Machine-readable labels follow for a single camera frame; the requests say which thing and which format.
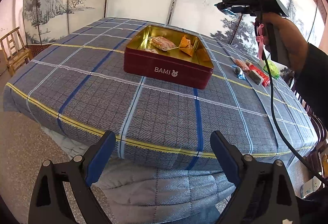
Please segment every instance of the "speckled floor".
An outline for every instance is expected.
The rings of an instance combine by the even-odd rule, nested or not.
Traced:
[[[4,62],[0,62],[0,73]],[[68,161],[67,155],[52,141],[40,126],[20,113],[2,112],[2,90],[10,76],[0,76],[0,194],[20,223],[27,223],[28,209],[35,179],[42,162],[51,159],[54,163]],[[309,180],[307,169],[297,162],[288,168],[297,196],[301,185]],[[85,223],[74,199],[69,184],[65,184],[69,203],[76,221]],[[93,186],[99,204],[108,212],[107,200],[101,189]],[[223,211],[229,198],[217,204]]]

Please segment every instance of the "metal screw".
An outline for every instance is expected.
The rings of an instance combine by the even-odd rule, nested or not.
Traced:
[[[73,160],[74,160],[75,162],[80,162],[80,161],[82,160],[82,156],[81,156],[81,155],[76,155],[76,156],[73,158]]]
[[[279,167],[282,167],[282,166],[284,165],[284,163],[283,163],[281,160],[279,160],[279,159],[277,159],[277,160],[275,161],[275,163],[276,163],[276,165],[279,166]]]
[[[45,167],[49,166],[50,165],[50,160],[43,161],[42,165],[45,166]]]
[[[244,155],[246,161],[252,161],[253,157],[251,155]]]

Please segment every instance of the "gray tablecloth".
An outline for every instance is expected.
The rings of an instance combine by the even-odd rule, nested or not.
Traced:
[[[274,127],[270,88],[240,80],[233,58],[253,57],[201,34],[214,64],[204,90],[127,74],[124,49],[147,25],[104,18],[60,39],[20,68],[4,89],[4,110],[85,145],[105,130],[117,135],[119,157],[164,169],[220,170],[210,135],[220,130],[246,154],[288,165],[293,156]],[[274,80],[278,124],[304,155],[317,141],[306,112],[282,79]]]

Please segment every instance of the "metal box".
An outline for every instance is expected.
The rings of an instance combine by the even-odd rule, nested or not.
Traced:
[[[179,46],[184,35],[194,48],[192,57],[179,48],[162,51],[150,43],[152,37],[162,36]],[[145,51],[147,48],[156,49],[158,54]],[[149,25],[140,31],[125,49],[125,72],[197,89],[206,87],[213,68],[213,63],[197,36],[170,28]]]

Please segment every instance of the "pink bow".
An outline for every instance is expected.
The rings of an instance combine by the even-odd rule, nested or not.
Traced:
[[[259,43],[259,59],[262,60],[262,52],[263,52],[263,45],[264,45],[264,37],[262,35],[262,28],[264,25],[261,23],[257,28],[257,34],[256,41]]]

